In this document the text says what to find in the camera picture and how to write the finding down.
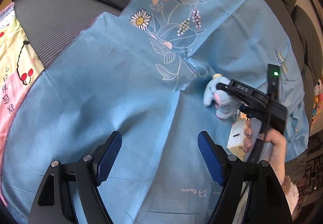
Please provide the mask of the fluffy pink sleeve forearm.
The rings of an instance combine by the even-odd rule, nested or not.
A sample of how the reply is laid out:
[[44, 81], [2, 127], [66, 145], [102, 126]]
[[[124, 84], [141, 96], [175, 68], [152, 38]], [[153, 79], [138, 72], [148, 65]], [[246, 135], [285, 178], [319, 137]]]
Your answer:
[[291, 215], [297, 206], [299, 200], [299, 191], [297, 186], [291, 181], [290, 176], [285, 175], [284, 181], [281, 185], [285, 194]]

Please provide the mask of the right hand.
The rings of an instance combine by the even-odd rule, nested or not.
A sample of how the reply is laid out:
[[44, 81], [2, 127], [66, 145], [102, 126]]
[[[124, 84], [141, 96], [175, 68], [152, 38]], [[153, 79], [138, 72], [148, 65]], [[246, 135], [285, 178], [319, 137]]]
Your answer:
[[[245, 138], [241, 148], [245, 153], [250, 152], [252, 149], [252, 129], [250, 122], [251, 120], [246, 121], [246, 128], [244, 130]], [[282, 185], [285, 180], [286, 139], [275, 129], [270, 129], [265, 137], [265, 142], [271, 142], [273, 145], [268, 161], [271, 164], [280, 184]]]

